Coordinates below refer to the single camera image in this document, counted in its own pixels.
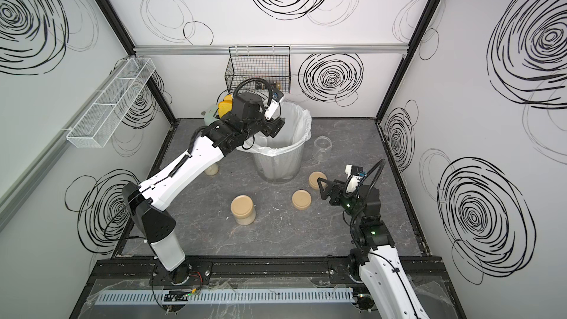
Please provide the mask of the beige lid of jar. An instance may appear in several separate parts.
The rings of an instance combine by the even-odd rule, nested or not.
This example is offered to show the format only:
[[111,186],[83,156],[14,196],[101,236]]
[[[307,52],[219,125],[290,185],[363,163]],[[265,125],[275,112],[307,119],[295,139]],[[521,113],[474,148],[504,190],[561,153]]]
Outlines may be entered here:
[[310,207],[312,203],[312,196],[306,190],[297,190],[292,195],[292,204],[294,208],[303,211]]

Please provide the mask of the glass rice jar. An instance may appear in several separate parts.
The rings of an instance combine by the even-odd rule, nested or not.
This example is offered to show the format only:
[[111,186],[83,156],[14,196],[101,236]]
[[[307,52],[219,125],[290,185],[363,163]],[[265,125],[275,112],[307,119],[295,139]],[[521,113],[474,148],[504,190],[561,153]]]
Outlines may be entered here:
[[320,136],[314,141],[312,155],[318,162],[327,161],[332,152],[332,141],[329,137]]

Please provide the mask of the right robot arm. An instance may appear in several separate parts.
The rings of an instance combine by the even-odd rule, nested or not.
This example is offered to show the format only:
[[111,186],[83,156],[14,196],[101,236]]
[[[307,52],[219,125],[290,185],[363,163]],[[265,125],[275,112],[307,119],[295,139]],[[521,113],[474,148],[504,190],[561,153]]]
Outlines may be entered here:
[[428,318],[411,286],[394,240],[380,214],[379,190],[362,185],[353,193],[339,180],[317,179],[322,199],[340,206],[351,219],[350,276],[364,284],[369,294],[364,304],[373,302],[381,318]]

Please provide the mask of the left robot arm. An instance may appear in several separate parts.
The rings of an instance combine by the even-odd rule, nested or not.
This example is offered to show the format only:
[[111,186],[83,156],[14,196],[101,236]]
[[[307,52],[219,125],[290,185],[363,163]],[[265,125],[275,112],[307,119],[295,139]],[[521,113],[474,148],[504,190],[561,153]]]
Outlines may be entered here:
[[273,92],[267,100],[251,93],[233,93],[232,109],[219,120],[198,128],[188,149],[162,171],[136,185],[123,187],[123,198],[134,224],[146,238],[172,284],[182,285],[191,266],[175,234],[176,221],[167,211],[177,195],[207,168],[258,133],[275,137],[285,120],[277,116],[284,94]]

